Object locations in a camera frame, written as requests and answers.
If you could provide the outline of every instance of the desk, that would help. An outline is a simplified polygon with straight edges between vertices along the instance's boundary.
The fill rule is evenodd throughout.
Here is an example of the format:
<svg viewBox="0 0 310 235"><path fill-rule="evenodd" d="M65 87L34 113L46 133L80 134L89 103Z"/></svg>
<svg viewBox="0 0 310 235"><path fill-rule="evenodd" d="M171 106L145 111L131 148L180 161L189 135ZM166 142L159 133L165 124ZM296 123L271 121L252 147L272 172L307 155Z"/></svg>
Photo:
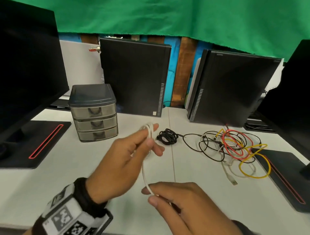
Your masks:
<svg viewBox="0 0 310 235"><path fill-rule="evenodd" d="M121 113L117 117L119 128L117 138L130 135L148 122L159 123L160 129L169 128L168 109L163 109L162 118ZM30 228L53 195L76 178L89 176L116 139L81 143L71 113L68 111L46 109L34 120L71 121L72 125L38 168L0 170L1 227ZM149 183L174 181L171 147L166 147L162 157L154 154L149 156L145 160L144 167ZM162 217L148 204L148 196L141 194L143 187L144 182L140 173L137 182L126 194L110 202L108 207L114 215L114 220L105 232L171 234Z"/></svg>
<svg viewBox="0 0 310 235"><path fill-rule="evenodd" d="M70 112L44 110L35 120L72 121L72 117ZM149 121L158 122L159 130L170 128L179 134L202 134L222 128L190 123L184 109L164 108L162 118L118 114L118 138L131 134ZM267 143L268 149L292 152L305 164L309 163L277 134L253 134ZM31 227L53 195L77 177L88 176L95 169L113 140L81 143L72 124L37 169L0 170L0 226ZM195 146L197 139L191 136L187 140ZM257 174L263 175L265 172L259 163L255 164ZM196 182L231 219L243 222L262 235L296 235L310 231L310 215L296 212L271 179L235 178L238 185L232 186L221 164L189 149L181 138L176 144L166 146L162 157L150 156L145 162L145 169L149 183ZM109 209L114 220L106 232L171 234L164 220L147 203L147 196L140 193L142 187L144 183L139 175L131 190L111 201Z"/></svg>
<svg viewBox="0 0 310 235"><path fill-rule="evenodd" d="M219 131L222 127L190 123L186 110L169 108L170 127L174 132L202 134L206 131ZM305 164L309 161L277 134L250 132L259 136L268 149L292 152ZM198 136L189 136L186 141L191 147L199 141ZM262 235L309 234L310 215L296 212L270 178L242 179L233 186L226 178L219 162L212 161L202 153L188 148L182 138L172 146L176 182L197 183L231 219L238 220L251 230ZM265 171L255 162L257 175Z"/></svg>

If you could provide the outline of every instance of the monitor stand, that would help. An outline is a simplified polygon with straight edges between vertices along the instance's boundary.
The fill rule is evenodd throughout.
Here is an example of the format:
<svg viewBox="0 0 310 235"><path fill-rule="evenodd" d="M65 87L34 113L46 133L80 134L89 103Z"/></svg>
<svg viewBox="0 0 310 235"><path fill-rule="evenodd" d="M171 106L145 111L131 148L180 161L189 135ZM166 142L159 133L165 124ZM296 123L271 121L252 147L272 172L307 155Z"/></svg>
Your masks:
<svg viewBox="0 0 310 235"><path fill-rule="evenodd" d="M29 121L0 145L0 168L38 167L70 125L71 122Z"/></svg>
<svg viewBox="0 0 310 235"><path fill-rule="evenodd" d="M270 177L298 212L310 213L310 164L305 166L294 154L274 150L261 150L271 165ZM264 169L266 161L255 156Z"/></svg>

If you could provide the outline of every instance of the person's right hand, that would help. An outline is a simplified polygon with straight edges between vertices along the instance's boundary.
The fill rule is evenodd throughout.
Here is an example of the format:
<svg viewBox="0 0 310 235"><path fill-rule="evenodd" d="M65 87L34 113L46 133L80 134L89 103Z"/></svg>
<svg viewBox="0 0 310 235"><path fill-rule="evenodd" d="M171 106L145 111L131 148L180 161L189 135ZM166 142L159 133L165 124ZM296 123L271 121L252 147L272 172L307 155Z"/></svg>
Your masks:
<svg viewBox="0 0 310 235"><path fill-rule="evenodd" d="M149 185L148 202L165 219L173 235L242 235L239 228L195 183L159 182ZM143 194L150 194L147 188ZM174 203L180 214L169 204Z"/></svg>

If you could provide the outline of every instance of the green fabric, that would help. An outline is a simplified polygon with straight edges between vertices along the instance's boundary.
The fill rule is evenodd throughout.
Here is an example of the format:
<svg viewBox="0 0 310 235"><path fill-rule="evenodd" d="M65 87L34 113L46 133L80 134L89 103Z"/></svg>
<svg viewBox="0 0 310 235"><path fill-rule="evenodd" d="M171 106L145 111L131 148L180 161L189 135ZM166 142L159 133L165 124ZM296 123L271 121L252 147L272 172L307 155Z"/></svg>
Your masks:
<svg viewBox="0 0 310 235"><path fill-rule="evenodd" d="M19 0L59 32L186 36L288 60L310 38L310 0Z"/></svg>

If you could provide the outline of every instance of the drawer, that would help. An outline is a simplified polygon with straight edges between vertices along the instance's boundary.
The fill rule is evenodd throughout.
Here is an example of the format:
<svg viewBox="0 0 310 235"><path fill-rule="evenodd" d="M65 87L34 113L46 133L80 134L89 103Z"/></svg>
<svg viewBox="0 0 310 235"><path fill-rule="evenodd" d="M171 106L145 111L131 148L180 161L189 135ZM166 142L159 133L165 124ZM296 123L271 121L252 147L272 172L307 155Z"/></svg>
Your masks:
<svg viewBox="0 0 310 235"><path fill-rule="evenodd" d="M74 120L77 131L104 130L117 126L117 114L109 118Z"/></svg>
<svg viewBox="0 0 310 235"><path fill-rule="evenodd" d="M116 104L91 108L73 108L71 113L74 119L101 118L116 114Z"/></svg>
<svg viewBox="0 0 310 235"><path fill-rule="evenodd" d="M80 141L82 142L91 142L91 141L99 141L106 140L118 135L118 128L113 127L110 129L102 130L102 131L91 131L91 132L77 132Z"/></svg>

